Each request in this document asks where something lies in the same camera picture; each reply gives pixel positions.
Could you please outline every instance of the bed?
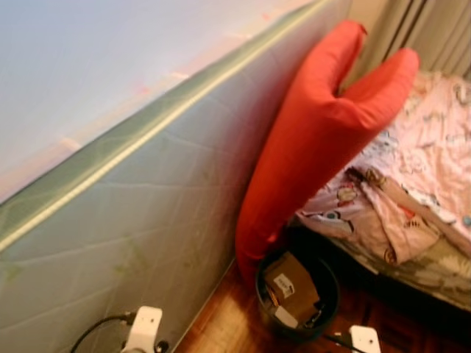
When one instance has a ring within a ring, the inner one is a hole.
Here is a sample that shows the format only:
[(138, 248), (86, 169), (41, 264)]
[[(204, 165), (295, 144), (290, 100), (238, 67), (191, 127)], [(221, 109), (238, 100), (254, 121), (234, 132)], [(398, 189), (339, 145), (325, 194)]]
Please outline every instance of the bed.
[[(371, 272), (468, 312), (471, 260), (459, 242), (466, 246), (471, 232), (470, 102), (469, 82), (419, 73), (393, 124), (297, 213), (306, 227), (327, 236)], [(393, 175), (409, 196), (458, 229), (462, 238), (450, 239), (396, 204), (387, 205), (395, 208), (391, 212), (379, 207), (376, 196), (368, 194), (372, 191), (354, 183), (348, 174), (352, 167), (364, 171), (372, 166)], [(401, 243), (411, 241), (412, 230), (419, 241)], [(403, 239), (395, 234), (402, 231)]]

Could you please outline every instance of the beige curtain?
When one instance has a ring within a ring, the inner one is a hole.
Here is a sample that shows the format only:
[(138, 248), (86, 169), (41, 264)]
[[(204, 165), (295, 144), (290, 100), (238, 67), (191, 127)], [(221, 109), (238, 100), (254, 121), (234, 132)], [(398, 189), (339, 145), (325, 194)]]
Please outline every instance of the beige curtain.
[(399, 48), (412, 48), (420, 68), (471, 79), (471, 0), (389, 0), (354, 70), (360, 77)]

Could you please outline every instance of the white wall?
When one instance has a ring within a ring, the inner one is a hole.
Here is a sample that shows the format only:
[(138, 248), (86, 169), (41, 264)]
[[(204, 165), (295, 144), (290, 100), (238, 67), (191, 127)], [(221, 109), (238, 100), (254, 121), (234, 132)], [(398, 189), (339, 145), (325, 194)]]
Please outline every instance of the white wall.
[(307, 0), (1, 0), (0, 203), (283, 2)]

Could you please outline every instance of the wooden floor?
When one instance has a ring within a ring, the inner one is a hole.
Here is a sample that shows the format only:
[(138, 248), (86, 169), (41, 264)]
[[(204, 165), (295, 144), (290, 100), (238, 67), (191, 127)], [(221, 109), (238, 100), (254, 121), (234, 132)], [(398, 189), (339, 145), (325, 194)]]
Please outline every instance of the wooden floor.
[[(376, 328), (382, 353), (465, 353), (457, 343), (400, 315), (360, 288), (341, 283), (339, 313), (327, 333), (347, 332), (353, 324)], [(261, 326), (255, 294), (244, 287), (235, 265), (226, 274), (176, 353), (349, 353), (319, 338), (295, 345)]]

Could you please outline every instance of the black cable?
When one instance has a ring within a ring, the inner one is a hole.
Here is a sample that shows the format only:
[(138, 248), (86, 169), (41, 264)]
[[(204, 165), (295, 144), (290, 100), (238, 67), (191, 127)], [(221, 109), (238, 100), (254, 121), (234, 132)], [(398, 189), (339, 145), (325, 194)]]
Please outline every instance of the black cable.
[(326, 340), (329, 340), (331, 342), (334, 342), (334, 343), (337, 343), (339, 344), (340, 346), (343, 346), (344, 348), (348, 348), (352, 351), (355, 351), (355, 352), (358, 352), (358, 353), (366, 353), (365, 351), (362, 351), (361, 349), (358, 349), (358, 348), (355, 348), (354, 346), (352, 346), (351, 344), (348, 344), (347, 342), (344, 342), (342, 340), (339, 340), (338, 338), (334, 337), (334, 336), (329, 336), (329, 335), (322, 335), (323, 338), (325, 338)]
[(89, 334), (91, 334), (92, 331), (94, 331), (97, 327), (104, 324), (105, 322), (119, 320), (119, 321), (125, 321), (126, 324), (128, 325), (132, 325), (132, 323), (134, 322), (135, 316), (136, 316), (136, 313), (126, 313), (122, 315), (107, 316), (106, 318), (102, 318), (101, 320), (98, 320), (95, 324), (88, 327), (84, 333), (82, 333), (82, 335), (79, 337), (77, 342), (75, 342), (74, 346), (72, 347), (71, 353), (75, 353), (77, 351), (77, 348), (79, 348), (79, 345), (81, 344), (81, 342)]

